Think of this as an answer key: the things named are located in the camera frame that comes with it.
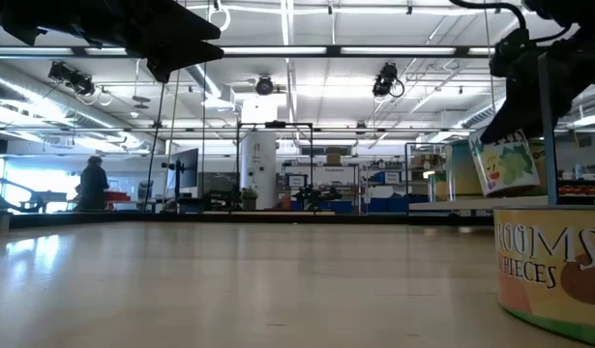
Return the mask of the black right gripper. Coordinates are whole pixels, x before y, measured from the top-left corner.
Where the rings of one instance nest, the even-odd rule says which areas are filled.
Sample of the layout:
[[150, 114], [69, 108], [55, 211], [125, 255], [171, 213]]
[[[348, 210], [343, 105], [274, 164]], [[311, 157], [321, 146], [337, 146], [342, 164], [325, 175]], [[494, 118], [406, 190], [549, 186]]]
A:
[[507, 65], [495, 64], [492, 73], [506, 80], [506, 101], [481, 135], [482, 142], [492, 143], [518, 130], [528, 137], [541, 135], [540, 56], [547, 55], [549, 72], [561, 73], [557, 120], [571, 110], [574, 98], [595, 84], [595, 25], [580, 26], [565, 38], [570, 29], [568, 25], [555, 35], [535, 39], [538, 53], [524, 53]]

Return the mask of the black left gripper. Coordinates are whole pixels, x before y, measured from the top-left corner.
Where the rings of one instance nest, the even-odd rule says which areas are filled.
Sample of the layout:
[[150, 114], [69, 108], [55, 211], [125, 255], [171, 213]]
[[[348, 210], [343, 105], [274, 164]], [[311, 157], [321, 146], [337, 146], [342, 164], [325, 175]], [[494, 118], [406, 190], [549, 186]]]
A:
[[[24, 6], [24, 42], [34, 45], [47, 31], [144, 57], [161, 83], [174, 71], [224, 55], [220, 47], [207, 43], [220, 37], [220, 28], [171, 0], [30, 1]], [[156, 48], [148, 53], [143, 47]]]

